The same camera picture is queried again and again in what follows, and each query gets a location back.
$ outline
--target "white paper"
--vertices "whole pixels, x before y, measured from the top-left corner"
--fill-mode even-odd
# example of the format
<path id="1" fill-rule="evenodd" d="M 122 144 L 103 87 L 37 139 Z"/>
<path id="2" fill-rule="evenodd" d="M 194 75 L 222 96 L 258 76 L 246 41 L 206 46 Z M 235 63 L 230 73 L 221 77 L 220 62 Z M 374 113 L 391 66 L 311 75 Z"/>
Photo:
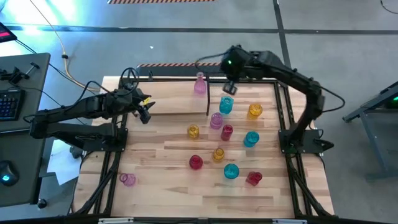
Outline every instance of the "white paper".
<path id="1" fill-rule="evenodd" d="M 59 185 L 79 176 L 81 158 L 74 159 L 69 152 L 70 146 L 61 140 L 55 140 L 51 151 L 47 172 L 55 172 Z"/>

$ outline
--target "black keyboard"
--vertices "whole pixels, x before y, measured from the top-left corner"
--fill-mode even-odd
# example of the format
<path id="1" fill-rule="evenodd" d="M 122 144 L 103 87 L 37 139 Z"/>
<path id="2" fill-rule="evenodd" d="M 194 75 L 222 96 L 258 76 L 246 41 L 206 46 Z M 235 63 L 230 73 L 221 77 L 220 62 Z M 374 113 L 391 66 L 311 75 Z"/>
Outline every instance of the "black keyboard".
<path id="1" fill-rule="evenodd" d="M 25 90 L 0 91 L 0 122 L 18 120 Z"/>

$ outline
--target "gray floor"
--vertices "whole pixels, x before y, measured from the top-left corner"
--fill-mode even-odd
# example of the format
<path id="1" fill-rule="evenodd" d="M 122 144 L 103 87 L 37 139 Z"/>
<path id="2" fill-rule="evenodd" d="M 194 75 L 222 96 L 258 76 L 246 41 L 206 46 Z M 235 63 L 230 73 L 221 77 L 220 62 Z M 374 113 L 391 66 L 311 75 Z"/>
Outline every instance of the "gray floor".
<path id="1" fill-rule="evenodd" d="M 277 28 L 272 0 L 130 5 L 107 5 L 99 0 L 35 2 L 58 25 Z M 397 2 L 385 3 L 398 11 Z M 398 15 L 385 11 L 378 0 L 279 0 L 279 4 L 285 29 L 398 29 Z M 29 2 L 19 5 L 9 1 L 0 21 L 45 24 Z M 15 33 L 36 51 L 51 53 L 51 62 L 62 69 L 62 50 L 54 33 L 32 28 Z M 124 68 L 139 63 L 192 62 L 237 43 L 245 49 L 271 50 L 282 57 L 278 34 L 60 32 L 60 36 L 71 57 L 70 72 L 81 82 L 100 82 L 105 75 L 119 75 Z M 325 153 L 325 163 L 336 214 L 397 223 L 398 181 L 365 181 L 365 174 L 379 170 L 376 158 L 359 120 L 345 124 L 341 117 L 397 81 L 398 35 L 287 35 L 286 39 L 292 66 L 347 101 L 342 110 L 326 113 L 316 122 L 325 130 L 324 138 L 335 143 Z M 0 56 L 27 53 L 14 42 L 1 44 Z M 67 105 L 81 89 L 49 69 L 44 91 Z M 326 95 L 326 108 L 339 103 Z M 55 104 L 43 96 L 40 108 L 53 107 Z M 397 121 L 393 116 L 384 123 L 394 130 Z M 389 140 L 392 145 L 396 145 L 394 140 Z M 72 186 L 70 182 L 57 187 L 54 177 L 45 178 L 40 195 L 48 199 L 47 208 L 0 208 L 0 220 L 63 215 L 70 204 Z"/>

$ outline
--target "wooden tabletop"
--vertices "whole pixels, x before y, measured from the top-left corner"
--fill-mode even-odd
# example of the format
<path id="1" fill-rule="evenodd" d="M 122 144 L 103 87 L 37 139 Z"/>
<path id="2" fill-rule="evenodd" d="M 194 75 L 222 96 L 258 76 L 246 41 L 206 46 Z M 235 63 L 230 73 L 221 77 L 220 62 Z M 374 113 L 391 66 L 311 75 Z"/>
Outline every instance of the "wooden tabletop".
<path id="1" fill-rule="evenodd" d="M 104 77 L 106 88 L 116 88 L 117 84 L 118 79 Z M 173 91 L 170 83 L 162 85 Z M 221 84 L 211 84 L 210 114 L 218 112 L 220 98 L 226 95 L 221 87 Z M 290 97 L 298 120 L 305 106 L 305 97 L 292 89 Z M 154 115 L 148 124 L 142 124 L 138 118 L 129 115 L 129 137 L 118 175 L 133 173 L 137 182 L 133 187 L 126 187 L 119 180 L 116 182 L 112 216 L 294 217 L 286 162 L 280 153 L 277 137 L 280 127 L 273 85 L 240 84 L 233 98 L 233 110 L 224 116 L 224 124 L 234 128 L 228 142 L 220 139 L 221 130 L 210 128 L 210 116 L 205 114 Z M 260 103 L 263 107 L 264 111 L 257 120 L 246 119 L 251 103 Z M 104 122 L 110 120 L 96 119 L 93 125 Z M 187 127 L 190 124 L 199 126 L 199 139 L 188 138 Z M 254 148 L 243 145 L 248 131 L 257 131 L 260 135 Z M 220 163 L 211 158 L 217 147 L 225 151 L 224 161 Z M 200 170 L 192 170 L 188 165 L 194 154 L 204 161 Z M 75 209 L 88 200 L 98 185 L 103 156 L 103 152 L 94 152 L 83 164 L 75 191 Z M 224 166 L 229 163 L 239 167 L 238 178 L 230 180 L 224 177 Z M 325 210 L 333 213 L 321 160 L 314 155 L 303 154 L 303 164 L 309 189 Z M 255 187 L 245 182 L 250 171 L 260 172 L 263 176 Z M 297 189 L 300 208 L 304 212 L 302 193 L 298 186 Z"/>

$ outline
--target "white cable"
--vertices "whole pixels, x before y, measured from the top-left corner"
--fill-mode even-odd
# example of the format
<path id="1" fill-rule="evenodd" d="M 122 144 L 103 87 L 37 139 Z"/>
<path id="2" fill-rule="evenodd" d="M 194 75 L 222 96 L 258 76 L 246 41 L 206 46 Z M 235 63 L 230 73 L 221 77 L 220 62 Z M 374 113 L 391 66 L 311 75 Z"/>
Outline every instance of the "white cable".
<path id="1" fill-rule="evenodd" d="M 55 32 L 55 35 L 57 35 L 58 40 L 60 40 L 60 43 L 61 43 L 61 46 L 62 46 L 62 55 L 67 55 L 67 52 L 65 51 L 65 46 L 63 45 L 63 42 L 62 42 L 60 36 L 58 35 L 58 33 L 57 33 L 57 31 L 54 29 L 54 27 L 51 25 L 50 21 L 43 15 L 43 13 L 42 13 L 42 12 L 40 11 L 40 9 L 33 3 L 32 0 L 29 0 L 29 1 L 30 1 L 30 3 L 32 3 L 33 6 L 37 9 L 37 11 L 42 15 L 42 17 L 47 21 L 47 23 L 50 25 L 51 29 Z M 65 66 L 65 71 L 66 71 L 68 77 L 71 79 L 71 81 L 74 82 L 74 83 L 76 83 L 76 85 L 78 85 L 78 86 L 84 88 L 84 87 L 85 87 L 84 84 L 80 83 L 80 82 L 77 81 L 73 76 L 70 75 L 69 69 L 68 69 L 68 66 L 67 66 L 67 59 L 64 58 L 64 57 L 63 57 L 63 64 L 64 64 L 64 66 Z M 87 88 L 87 89 L 90 90 L 90 91 L 99 91 L 99 90 L 100 90 L 100 89 L 95 89 L 95 88 Z"/>

